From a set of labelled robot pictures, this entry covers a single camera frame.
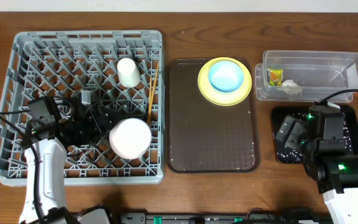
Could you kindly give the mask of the grey dishwasher rack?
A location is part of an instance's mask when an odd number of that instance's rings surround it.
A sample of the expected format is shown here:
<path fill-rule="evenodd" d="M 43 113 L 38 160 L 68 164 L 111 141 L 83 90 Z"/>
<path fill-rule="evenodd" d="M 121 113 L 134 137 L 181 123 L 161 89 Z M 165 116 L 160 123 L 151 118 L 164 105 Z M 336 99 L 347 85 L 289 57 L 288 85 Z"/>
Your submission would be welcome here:
<path fill-rule="evenodd" d="M 131 58 L 141 78 L 124 87 L 117 63 Z M 28 103 L 42 96 L 55 98 L 62 118 L 71 109 L 62 98 L 91 92 L 91 102 L 111 108 L 124 118 L 147 120 L 149 80 L 159 74 L 152 105 L 152 141 L 138 159 L 123 159 L 107 137 L 84 146 L 70 146 L 65 163 L 66 185 L 157 184 L 164 176 L 165 84 L 164 46 L 157 30 L 20 32 L 16 35 L 0 100 L 0 183 L 27 182 L 22 133 L 30 121 Z"/>

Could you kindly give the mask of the white cup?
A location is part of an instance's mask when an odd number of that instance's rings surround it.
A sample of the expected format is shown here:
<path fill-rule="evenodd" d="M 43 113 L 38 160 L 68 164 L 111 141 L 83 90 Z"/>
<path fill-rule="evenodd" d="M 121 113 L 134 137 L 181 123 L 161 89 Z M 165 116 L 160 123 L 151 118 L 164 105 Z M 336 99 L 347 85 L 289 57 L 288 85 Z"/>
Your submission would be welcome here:
<path fill-rule="evenodd" d="M 120 59 L 117 63 L 117 72 L 120 83 L 126 88 L 132 88 L 140 82 L 140 72 L 131 58 Z"/>

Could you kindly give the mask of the white tissue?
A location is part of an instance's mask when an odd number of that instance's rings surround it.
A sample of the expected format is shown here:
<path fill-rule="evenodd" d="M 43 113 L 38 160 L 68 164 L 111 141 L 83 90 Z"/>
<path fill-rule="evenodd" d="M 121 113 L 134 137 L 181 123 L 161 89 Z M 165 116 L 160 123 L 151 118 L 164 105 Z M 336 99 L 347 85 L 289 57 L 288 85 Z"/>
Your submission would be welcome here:
<path fill-rule="evenodd" d="M 299 86 L 297 83 L 295 83 L 293 80 L 285 80 L 282 83 L 281 91 L 284 91 L 289 95 L 297 95 L 299 93 L 302 93 L 303 88 Z"/>

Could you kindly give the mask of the black tray bin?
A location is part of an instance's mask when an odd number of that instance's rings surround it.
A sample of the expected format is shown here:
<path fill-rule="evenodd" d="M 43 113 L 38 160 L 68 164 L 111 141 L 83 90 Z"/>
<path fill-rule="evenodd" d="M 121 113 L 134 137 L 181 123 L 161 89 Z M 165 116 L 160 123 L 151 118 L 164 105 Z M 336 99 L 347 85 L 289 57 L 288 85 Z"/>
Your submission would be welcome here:
<path fill-rule="evenodd" d="M 289 107 L 308 107 L 308 106 L 289 106 Z M 353 131 L 351 131 L 352 136 L 352 148 L 353 152 L 351 154 L 357 154 L 358 155 L 358 122 L 357 117 L 354 109 L 351 106 L 341 106 L 341 111 L 343 108 L 348 108 L 349 111 L 353 111 L 354 114 L 351 115 L 352 121 L 351 121 L 351 127 L 354 128 Z"/>

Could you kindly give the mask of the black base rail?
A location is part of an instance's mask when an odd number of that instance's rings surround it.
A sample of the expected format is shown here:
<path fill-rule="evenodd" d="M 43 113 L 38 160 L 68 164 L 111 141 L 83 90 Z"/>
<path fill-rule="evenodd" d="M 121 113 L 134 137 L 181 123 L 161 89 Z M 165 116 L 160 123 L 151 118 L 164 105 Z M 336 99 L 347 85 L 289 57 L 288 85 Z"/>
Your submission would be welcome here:
<path fill-rule="evenodd" d="M 310 208 L 284 209 L 280 213 L 253 208 L 245 214 L 175 214 L 175 213 L 121 213 L 114 216 L 106 207 L 96 207 L 81 215 L 85 224 L 239 224 L 239 223 L 332 223 L 329 215 L 314 213 Z"/>

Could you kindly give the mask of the yellow green snack wrapper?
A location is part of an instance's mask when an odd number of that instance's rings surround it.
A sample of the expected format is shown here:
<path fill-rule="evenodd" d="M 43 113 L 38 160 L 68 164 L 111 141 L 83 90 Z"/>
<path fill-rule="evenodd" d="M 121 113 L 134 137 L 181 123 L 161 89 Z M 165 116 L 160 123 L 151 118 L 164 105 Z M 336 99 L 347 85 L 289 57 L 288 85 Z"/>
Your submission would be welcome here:
<path fill-rule="evenodd" d="M 283 81 L 283 69 L 282 68 L 268 68 L 268 83 L 272 86 L 281 86 Z"/>

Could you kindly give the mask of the white bowl with food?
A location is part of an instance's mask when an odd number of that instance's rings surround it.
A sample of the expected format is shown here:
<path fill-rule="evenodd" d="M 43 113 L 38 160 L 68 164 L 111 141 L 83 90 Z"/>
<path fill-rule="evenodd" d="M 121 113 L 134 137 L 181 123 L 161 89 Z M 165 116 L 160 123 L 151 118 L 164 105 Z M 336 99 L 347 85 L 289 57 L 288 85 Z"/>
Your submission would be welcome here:
<path fill-rule="evenodd" d="M 123 119 L 109 132 L 111 149 L 123 159 L 138 159 L 149 148 L 152 133 L 149 125 L 138 118 Z"/>

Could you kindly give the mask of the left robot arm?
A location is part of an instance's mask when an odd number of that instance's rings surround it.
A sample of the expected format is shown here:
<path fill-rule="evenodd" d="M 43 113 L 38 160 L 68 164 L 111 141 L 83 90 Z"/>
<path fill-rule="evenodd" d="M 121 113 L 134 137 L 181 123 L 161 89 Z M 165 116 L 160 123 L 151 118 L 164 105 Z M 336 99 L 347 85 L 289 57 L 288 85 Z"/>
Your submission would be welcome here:
<path fill-rule="evenodd" d="M 21 146 L 27 163 L 27 187 L 20 223 L 112 223 L 105 206 L 70 213 L 65 198 L 64 168 L 70 146 L 84 146 L 102 138 L 117 124 L 114 112 L 91 104 L 91 93 L 62 98 L 71 109 L 64 120 L 52 96 L 29 102 L 30 121 Z"/>

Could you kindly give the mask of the clear plastic container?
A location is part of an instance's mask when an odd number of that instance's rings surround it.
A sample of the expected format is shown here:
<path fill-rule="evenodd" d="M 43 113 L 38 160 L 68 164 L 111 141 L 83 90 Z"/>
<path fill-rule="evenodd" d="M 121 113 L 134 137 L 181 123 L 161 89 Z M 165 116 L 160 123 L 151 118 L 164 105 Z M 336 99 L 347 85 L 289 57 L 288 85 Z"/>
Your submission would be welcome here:
<path fill-rule="evenodd" d="M 302 93 L 289 95 L 269 84 L 268 68 L 282 68 L 283 81 L 293 80 Z M 358 53 L 267 50 L 255 66 L 255 94 L 261 101 L 320 101 L 341 90 L 358 89 Z"/>

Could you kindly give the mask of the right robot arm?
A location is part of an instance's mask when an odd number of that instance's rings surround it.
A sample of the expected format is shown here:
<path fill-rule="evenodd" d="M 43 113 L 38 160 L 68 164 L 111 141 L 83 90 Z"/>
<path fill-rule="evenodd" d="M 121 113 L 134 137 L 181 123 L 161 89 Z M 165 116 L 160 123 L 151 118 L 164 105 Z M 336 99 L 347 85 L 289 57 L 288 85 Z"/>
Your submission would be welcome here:
<path fill-rule="evenodd" d="M 277 107 L 272 111 L 277 158 L 302 164 L 323 196 L 333 223 L 358 223 L 358 124 L 340 106 Z"/>

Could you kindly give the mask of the light blue bowl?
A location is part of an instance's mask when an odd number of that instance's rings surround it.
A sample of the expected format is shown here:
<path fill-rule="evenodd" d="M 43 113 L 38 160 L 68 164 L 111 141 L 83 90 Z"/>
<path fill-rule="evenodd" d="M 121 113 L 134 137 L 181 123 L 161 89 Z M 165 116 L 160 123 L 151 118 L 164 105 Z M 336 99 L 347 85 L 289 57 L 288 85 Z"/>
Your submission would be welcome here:
<path fill-rule="evenodd" d="M 208 80 L 215 90 L 230 93 L 241 87 L 244 82 L 244 73 L 238 64 L 225 60 L 211 66 Z"/>

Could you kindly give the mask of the yellow plate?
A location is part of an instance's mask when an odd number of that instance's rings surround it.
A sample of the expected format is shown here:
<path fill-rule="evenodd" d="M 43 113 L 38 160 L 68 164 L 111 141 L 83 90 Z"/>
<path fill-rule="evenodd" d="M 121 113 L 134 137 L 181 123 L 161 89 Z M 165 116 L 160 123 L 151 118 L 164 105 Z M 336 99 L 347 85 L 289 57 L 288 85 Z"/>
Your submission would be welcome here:
<path fill-rule="evenodd" d="M 208 72 L 213 64 L 220 61 L 232 61 L 241 67 L 244 73 L 244 82 L 239 89 L 230 93 L 223 93 L 215 90 L 208 80 Z M 198 88 L 201 94 L 210 102 L 219 106 L 232 106 L 245 100 L 252 88 L 252 79 L 250 71 L 237 59 L 230 57 L 218 57 L 207 61 L 198 73 Z"/>

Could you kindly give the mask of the spilled rice and shells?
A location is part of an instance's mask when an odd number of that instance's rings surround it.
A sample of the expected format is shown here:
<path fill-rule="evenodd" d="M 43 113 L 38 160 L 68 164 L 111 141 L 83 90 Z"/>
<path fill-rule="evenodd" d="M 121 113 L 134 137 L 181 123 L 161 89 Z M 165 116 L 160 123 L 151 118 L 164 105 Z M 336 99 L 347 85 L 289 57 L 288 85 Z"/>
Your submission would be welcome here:
<path fill-rule="evenodd" d="M 351 127 L 351 115 L 354 114 L 354 112 L 349 111 L 348 108 L 343 108 L 342 113 L 344 114 L 343 134 L 344 139 L 347 140 L 346 149 L 348 152 L 352 153 L 354 150 L 352 148 L 351 131 L 353 131 L 354 128 Z M 287 115 L 307 122 L 308 107 L 277 107 L 272 110 L 271 114 L 273 139 L 275 141 L 277 159 L 284 164 L 300 164 L 303 160 L 302 155 L 295 149 L 288 148 L 284 143 L 275 139 L 279 129 L 281 128 L 282 121 Z"/>

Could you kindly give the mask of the dark brown serving tray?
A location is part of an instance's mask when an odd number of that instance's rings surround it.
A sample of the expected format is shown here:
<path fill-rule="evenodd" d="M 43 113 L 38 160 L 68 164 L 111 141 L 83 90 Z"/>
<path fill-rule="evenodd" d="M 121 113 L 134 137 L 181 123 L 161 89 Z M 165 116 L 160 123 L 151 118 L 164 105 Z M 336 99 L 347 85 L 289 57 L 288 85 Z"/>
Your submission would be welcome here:
<path fill-rule="evenodd" d="M 176 173 L 252 172 L 260 164 L 254 95 L 233 106 L 208 101 L 197 84 L 206 62 L 175 59 L 167 66 L 167 164 Z"/>

